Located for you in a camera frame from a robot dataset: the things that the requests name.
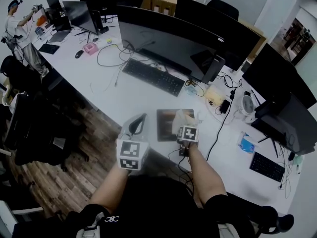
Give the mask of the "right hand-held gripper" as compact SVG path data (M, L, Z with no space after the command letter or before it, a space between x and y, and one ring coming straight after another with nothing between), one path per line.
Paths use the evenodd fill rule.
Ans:
M177 134L177 143L180 145L179 155L188 156L190 146L199 141L198 129L194 126L182 125Z

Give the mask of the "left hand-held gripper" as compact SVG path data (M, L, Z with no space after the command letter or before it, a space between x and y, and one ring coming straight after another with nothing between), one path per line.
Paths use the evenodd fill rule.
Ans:
M148 130L147 114L135 115L123 124L118 136L119 140L116 141L116 158L120 168L126 170L142 168L150 149L147 143Z

